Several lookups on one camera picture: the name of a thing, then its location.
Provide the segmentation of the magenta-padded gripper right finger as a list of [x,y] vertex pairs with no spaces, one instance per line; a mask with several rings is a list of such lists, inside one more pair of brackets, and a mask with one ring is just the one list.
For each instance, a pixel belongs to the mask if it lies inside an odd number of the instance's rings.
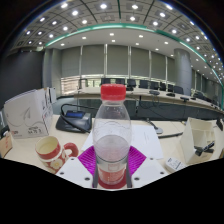
[[157,181],[168,173],[154,158],[147,158],[135,147],[129,150],[126,183],[128,188],[141,188]]

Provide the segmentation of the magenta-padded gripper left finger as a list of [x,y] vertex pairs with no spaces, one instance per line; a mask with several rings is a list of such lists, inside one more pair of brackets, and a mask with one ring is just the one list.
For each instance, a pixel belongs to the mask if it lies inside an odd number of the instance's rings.
[[70,157],[57,172],[57,176],[84,188],[96,188],[96,169],[95,151],[89,147],[78,157]]

